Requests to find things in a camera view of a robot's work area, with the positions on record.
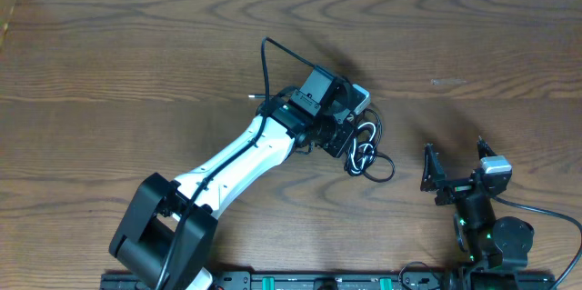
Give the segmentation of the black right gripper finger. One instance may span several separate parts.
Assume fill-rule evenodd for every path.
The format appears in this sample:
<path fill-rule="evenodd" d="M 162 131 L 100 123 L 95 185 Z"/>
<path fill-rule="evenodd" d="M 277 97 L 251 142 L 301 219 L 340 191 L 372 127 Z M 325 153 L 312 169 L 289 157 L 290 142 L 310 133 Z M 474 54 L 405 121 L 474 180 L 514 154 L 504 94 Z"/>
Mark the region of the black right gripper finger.
<path fill-rule="evenodd" d="M 435 192 L 445 186 L 447 174 L 438 160 L 438 152 L 432 144 L 426 144 L 424 149 L 424 170 L 420 190 Z"/>
<path fill-rule="evenodd" d="M 477 152 L 480 159 L 497 155 L 481 136 L 477 140 Z"/>

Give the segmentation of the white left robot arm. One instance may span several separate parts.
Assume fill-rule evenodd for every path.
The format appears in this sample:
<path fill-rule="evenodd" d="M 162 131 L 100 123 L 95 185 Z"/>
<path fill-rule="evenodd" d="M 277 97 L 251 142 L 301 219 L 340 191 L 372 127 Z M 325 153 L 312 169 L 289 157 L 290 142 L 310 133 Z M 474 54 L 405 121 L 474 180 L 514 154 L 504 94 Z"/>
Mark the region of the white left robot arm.
<path fill-rule="evenodd" d="M 245 132 L 199 167 L 173 180 L 147 177 L 115 231 L 110 255 L 152 289 L 209 288 L 213 276 L 205 264 L 221 214 L 302 147 L 341 157 L 369 103 L 363 87 L 315 67 L 301 87 L 265 100 Z"/>

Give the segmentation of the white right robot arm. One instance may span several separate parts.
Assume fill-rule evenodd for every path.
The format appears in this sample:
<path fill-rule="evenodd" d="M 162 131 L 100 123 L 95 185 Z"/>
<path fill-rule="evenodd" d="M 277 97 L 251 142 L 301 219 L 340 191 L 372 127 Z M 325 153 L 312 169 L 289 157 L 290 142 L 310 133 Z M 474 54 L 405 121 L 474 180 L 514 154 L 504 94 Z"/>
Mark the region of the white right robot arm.
<path fill-rule="evenodd" d="M 520 288 L 518 274 L 527 267 L 533 226 L 517 217 L 496 217 L 491 200 L 507 190 L 513 174 L 508 160 L 484 140 L 477 141 L 479 166 L 470 176 L 449 179 L 431 144 L 425 145 L 420 190 L 436 195 L 437 205 L 456 208 L 457 243 L 469 261 L 445 272 L 443 289 Z"/>

